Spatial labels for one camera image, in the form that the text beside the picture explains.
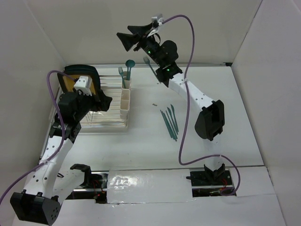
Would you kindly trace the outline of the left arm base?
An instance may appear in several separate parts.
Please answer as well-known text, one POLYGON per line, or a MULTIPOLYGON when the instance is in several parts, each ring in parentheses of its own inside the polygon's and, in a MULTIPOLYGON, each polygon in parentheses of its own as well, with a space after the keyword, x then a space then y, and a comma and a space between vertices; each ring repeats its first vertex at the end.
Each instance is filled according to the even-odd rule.
POLYGON ((93 172, 90 166, 74 164, 64 174, 58 174, 53 190, 60 204, 65 200, 93 199, 95 203, 107 203, 107 172, 93 172))

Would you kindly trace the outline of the green plastic fork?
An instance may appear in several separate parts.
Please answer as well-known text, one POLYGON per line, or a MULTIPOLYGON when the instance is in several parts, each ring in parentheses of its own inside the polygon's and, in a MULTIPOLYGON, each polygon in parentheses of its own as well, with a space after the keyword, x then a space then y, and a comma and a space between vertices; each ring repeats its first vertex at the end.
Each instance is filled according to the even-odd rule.
POLYGON ((153 67, 151 66, 151 62, 150 62, 150 59, 147 57, 147 56, 144 56, 143 57, 143 60, 144 60, 144 63, 151 69, 152 73, 154 75, 157 75, 155 70, 153 69, 153 67))
POLYGON ((122 85, 123 85, 123 88, 125 89, 126 88, 126 83, 125 83, 125 79, 124 79, 124 71, 123 71, 123 68, 120 66, 118 68, 118 71, 119 71, 119 74, 122 78, 122 85))

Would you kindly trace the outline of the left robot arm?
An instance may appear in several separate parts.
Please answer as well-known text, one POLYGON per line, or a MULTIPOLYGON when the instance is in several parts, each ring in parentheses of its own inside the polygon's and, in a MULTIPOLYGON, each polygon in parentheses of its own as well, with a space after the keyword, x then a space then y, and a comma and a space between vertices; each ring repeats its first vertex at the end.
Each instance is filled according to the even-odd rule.
POLYGON ((64 71, 52 70, 56 73, 62 94, 54 97, 51 85, 48 90, 56 110, 55 120, 51 125, 48 142, 40 163, 31 171, 31 180, 22 192, 14 192, 10 204, 21 221, 28 221, 51 226, 56 221, 62 202, 78 185, 89 187, 93 182, 91 168, 84 164, 74 164, 71 170, 77 170, 76 180, 63 176, 67 191, 62 188, 61 194, 54 194, 56 179, 61 165, 71 150, 81 130, 81 120, 89 112, 107 112, 112 97, 105 95, 101 89, 101 81, 95 67, 89 65, 70 65, 64 71))

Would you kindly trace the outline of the yellow plate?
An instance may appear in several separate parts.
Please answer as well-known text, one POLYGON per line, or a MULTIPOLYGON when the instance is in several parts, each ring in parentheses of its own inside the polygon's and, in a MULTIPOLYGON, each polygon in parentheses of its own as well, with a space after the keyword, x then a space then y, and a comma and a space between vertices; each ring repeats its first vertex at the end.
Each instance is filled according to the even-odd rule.
MULTIPOLYGON (((78 79, 80 76, 89 76, 92 79, 92 84, 90 87, 92 94, 96 94, 96 91, 101 88, 99 76, 96 74, 79 72, 79 73, 71 73, 69 74, 69 76, 72 79, 78 79)), ((70 79, 67 76, 63 76, 59 73, 57 73, 57 77, 63 93, 73 92, 73 86, 75 84, 74 80, 70 79)))

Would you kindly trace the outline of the white dish drying rack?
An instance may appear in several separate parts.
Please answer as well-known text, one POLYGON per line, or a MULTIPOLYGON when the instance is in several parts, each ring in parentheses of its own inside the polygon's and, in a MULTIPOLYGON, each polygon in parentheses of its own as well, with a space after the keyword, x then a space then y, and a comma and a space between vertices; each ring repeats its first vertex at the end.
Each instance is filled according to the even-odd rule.
POLYGON ((121 106, 129 98, 121 88, 117 76, 76 72, 66 76, 58 73, 61 94, 55 98, 58 112, 51 129, 59 132, 61 125, 67 132, 81 126, 84 133, 124 131, 128 115, 121 106))

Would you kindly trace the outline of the white utensil holder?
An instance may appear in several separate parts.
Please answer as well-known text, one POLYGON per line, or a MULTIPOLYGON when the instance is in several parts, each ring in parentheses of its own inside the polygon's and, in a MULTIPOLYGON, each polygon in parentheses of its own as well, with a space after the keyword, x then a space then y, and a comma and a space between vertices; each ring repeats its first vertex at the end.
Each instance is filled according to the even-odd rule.
POLYGON ((131 79, 127 80, 127 72, 123 72, 124 82, 121 86, 120 117, 126 120, 130 109, 131 79))

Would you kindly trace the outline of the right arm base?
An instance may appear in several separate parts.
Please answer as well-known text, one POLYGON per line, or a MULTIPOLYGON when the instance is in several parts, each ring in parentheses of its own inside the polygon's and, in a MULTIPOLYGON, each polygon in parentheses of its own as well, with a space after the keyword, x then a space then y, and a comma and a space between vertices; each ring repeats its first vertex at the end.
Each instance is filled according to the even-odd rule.
POLYGON ((206 166, 203 170, 191 171, 186 179, 191 182, 193 197, 236 195, 230 171, 224 163, 214 171, 206 166))

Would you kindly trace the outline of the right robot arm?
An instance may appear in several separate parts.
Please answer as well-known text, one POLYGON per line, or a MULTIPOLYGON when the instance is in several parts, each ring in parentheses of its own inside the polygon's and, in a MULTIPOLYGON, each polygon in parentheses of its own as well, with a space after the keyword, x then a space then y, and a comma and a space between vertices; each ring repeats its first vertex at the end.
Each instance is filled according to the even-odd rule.
POLYGON ((187 70, 182 71, 176 64, 178 58, 177 45, 171 40, 159 44, 155 41, 162 22, 152 22, 144 26, 129 25, 131 32, 129 39, 124 41, 126 51, 131 48, 134 51, 143 49, 144 52, 159 66, 155 71, 156 78, 166 87, 176 92, 187 102, 187 113, 185 118, 184 131, 179 152, 183 151, 186 138, 190 109, 194 107, 198 111, 198 118, 194 129, 197 135, 203 139, 204 146, 211 155, 203 157, 205 160, 205 179, 211 184, 217 184, 221 178, 221 171, 224 170, 224 163, 220 154, 220 134, 225 124, 224 104, 221 100, 214 101, 199 90, 187 79, 187 70))

